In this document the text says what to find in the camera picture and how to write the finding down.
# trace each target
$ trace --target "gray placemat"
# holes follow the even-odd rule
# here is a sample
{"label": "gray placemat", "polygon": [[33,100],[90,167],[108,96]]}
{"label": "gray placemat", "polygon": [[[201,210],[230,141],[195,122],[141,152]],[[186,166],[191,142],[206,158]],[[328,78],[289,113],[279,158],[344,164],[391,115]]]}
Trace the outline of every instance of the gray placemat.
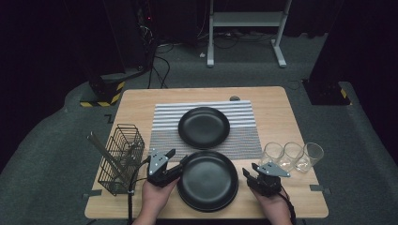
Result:
{"label": "gray placemat", "polygon": [[259,159],[262,148],[258,138],[252,104],[249,100],[195,103],[157,104],[153,119],[149,151],[156,149],[167,153],[175,148],[176,155],[170,161],[180,161],[196,151],[184,143],[178,134],[178,122],[187,111],[197,107],[215,108],[228,118],[230,133],[225,141],[211,150],[234,159]]}

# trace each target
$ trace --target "dish rack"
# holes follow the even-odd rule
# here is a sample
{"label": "dish rack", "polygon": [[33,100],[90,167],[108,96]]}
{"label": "dish rack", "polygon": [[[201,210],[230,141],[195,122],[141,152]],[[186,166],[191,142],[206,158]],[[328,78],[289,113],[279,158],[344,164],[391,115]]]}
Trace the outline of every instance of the dish rack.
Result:
{"label": "dish rack", "polygon": [[115,196],[127,194],[130,180],[137,179],[138,173],[135,171],[139,169],[144,148],[144,140],[135,125],[117,125],[113,136],[109,138],[106,150],[112,156],[111,159],[122,167],[111,165],[111,162],[102,156],[98,182]]}

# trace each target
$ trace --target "white metal stand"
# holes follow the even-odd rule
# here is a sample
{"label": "white metal stand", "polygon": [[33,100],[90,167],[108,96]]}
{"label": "white metal stand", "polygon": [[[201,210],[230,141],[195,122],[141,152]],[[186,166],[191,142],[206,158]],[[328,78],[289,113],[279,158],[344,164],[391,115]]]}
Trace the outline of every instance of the white metal stand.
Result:
{"label": "white metal stand", "polygon": [[216,26],[278,26],[276,39],[271,41],[272,48],[281,68],[286,67],[281,48],[281,38],[289,14],[292,0],[287,0],[284,11],[280,12],[214,12],[213,1],[210,0],[209,32],[207,46],[207,66],[214,67],[213,30]]}

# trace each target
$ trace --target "black plate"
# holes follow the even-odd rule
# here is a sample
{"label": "black plate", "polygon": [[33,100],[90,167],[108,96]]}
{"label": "black plate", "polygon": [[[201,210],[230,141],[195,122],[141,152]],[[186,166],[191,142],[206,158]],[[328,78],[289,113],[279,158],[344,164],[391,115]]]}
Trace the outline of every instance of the black plate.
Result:
{"label": "black plate", "polygon": [[198,107],[186,112],[178,123],[178,134],[190,146],[212,148],[222,143],[229,134],[226,116],[210,107]]}
{"label": "black plate", "polygon": [[225,155],[200,151],[183,161],[177,189],[181,199],[193,209],[214,212],[223,209],[237,195],[237,169]]}

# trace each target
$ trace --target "clear glass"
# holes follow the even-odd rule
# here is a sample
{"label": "clear glass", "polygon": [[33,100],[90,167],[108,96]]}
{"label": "clear glass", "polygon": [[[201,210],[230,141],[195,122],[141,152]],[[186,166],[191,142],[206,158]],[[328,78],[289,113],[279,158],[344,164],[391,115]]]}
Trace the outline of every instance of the clear glass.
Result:
{"label": "clear glass", "polygon": [[308,142],[304,145],[304,155],[296,163],[296,170],[308,172],[324,156],[324,151],[319,144]]}
{"label": "clear glass", "polygon": [[268,162],[273,162],[278,164],[279,160],[283,156],[283,147],[275,142],[269,142],[266,147],[264,147],[263,156],[259,161],[259,165],[264,165]]}
{"label": "clear glass", "polygon": [[302,146],[295,142],[285,144],[283,150],[284,155],[279,160],[278,165],[286,172],[290,172],[295,168],[296,163],[303,156],[304,151]]}

